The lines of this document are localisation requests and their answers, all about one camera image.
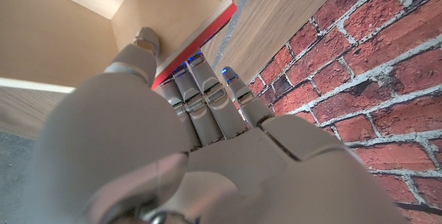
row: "red brick wall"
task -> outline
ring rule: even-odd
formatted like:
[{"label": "red brick wall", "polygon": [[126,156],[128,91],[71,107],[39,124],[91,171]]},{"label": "red brick wall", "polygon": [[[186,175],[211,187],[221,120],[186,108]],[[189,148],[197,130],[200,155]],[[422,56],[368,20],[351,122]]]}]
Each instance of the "red brick wall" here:
[{"label": "red brick wall", "polygon": [[328,0],[249,85],[352,148],[411,223],[442,223],[442,0]]}]

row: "robot finger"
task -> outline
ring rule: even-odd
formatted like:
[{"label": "robot finger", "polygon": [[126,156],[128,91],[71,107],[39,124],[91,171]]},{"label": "robot finger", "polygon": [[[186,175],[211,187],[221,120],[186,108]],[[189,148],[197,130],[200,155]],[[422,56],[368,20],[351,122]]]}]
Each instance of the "robot finger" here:
[{"label": "robot finger", "polygon": [[180,119],[180,122],[186,129],[193,149],[201,147],[200,139],[198,138],[195,127],[193,126],[191,117],[186,111],[186,105],[181,97],[180,90],[178,89],[175,80],[173,78],[166,80],[157,86],[154,91],[166,99],[171,106],[173,106],[177,116]]},{"label": "robot finger", "polygon": [[175,71],[173,77],[201,144],[205,146],[211,142],[223,139],[224,136],[218,123],[213,117],[212,112],[210,112],[206,100],[193,80],[186,64],[181,65],[181,67]]},{"label": "robot finger", "polygon": [[238,101],[244,118],[251,126],[257,127],[267,118],[274,117],[231,67],[223,68],[222,76],[234,98]]},{"label": "robot finger", "polygon": [[201,50],[194,52],[186,63],[224,136],[229,139],[245,132],[247,125]]}]

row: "red edge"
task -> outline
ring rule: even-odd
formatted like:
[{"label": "red edge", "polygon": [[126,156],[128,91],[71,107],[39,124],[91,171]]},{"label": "red edge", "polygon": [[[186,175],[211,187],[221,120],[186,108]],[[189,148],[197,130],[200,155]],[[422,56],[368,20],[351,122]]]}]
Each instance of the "red edge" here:
[{"label": "red edge", "polygon": [[207,27],[187,48],[185,48],[173,62],[171,62],[154,80],[152,89],[161,84],[172,72],[181,65],[192,53],[201,47],[208,38],[217,32],[233,16],[237,7],[232,3],[209,27]]}]

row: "gray floor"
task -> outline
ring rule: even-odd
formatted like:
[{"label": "gray floor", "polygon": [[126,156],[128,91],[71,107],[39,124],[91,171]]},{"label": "gray floor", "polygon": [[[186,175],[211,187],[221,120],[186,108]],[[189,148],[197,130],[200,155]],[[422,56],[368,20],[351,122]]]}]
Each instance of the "gray floor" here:
[{"label": "gray floor", "polygon": [[0,223],[19,224],[34,141],[0,132]]}]

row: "robotic hand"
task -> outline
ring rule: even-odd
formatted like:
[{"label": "robotic hand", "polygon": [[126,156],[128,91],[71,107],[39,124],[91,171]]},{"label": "robotic hand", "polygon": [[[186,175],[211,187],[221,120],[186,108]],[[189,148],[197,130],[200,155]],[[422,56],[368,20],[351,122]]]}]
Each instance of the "robotic hand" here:
[{"label": "robotic hand", "polygon": [[200,51],[153,92],[158,44],[143,28],[50,114],[26,223],[405,223],[342,142],[227,67],[248,129]]}]

